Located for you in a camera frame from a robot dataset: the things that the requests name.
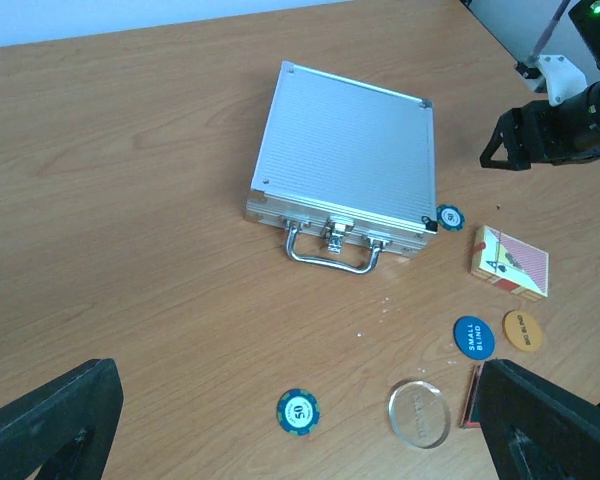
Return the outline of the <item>aluminium poker case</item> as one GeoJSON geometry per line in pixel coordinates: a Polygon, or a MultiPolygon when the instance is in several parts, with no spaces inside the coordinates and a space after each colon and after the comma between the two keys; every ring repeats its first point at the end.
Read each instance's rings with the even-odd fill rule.
{"type": "Polygon", "coordinates": [[[436,209],[430,100],[282,62],[246,219],[284,229],[298,263],[365,275],[421,251],[436,209]]]}

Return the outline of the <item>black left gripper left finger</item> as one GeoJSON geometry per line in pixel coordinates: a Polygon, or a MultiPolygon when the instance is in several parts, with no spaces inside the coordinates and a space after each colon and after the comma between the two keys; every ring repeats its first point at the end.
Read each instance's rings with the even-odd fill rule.
{"type": "Polygon", "coordinates": [[[100,479],[124,395],[116,363],[91,359],[0,408],[0,479],[100,479]]]}

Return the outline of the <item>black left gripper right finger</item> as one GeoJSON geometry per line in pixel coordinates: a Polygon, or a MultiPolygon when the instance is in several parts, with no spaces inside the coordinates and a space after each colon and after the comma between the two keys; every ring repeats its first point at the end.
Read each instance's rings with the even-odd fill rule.
{"type": "Polygon", "coordinates": [[[490,360],[476,418],[500,479],[600,479],[600,403],[510,360],[490,360]]]}

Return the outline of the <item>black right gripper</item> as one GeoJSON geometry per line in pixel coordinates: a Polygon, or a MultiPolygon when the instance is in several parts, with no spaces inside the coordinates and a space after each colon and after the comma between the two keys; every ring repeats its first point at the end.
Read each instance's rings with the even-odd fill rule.
{"type": "Polygon", "coordinates": [[[523,171],[534,164],[578,165],[600,159],[600,81],[563,55],[518,62],[516,71],[536,93],[547,94],[502,114],[480,155],[484,168],[523,171]]]}

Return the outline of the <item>blue white poker chip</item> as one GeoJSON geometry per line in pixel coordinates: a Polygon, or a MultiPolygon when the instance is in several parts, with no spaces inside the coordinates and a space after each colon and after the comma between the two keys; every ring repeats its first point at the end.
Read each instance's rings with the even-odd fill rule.
{"type": "Polygon", "coordinates": [[[276,417],[280,427],[287,433],[305,436],[319,424],[321,410],[312,393],[305,389],[293,388],[279,398],[276,417]]]}
{"type": "Polygon", "coordinates": [[[454,205],[441,204],[437,207],[437,222],[447,231],[458,232],[465,226],[465,216],[454,205]]]}

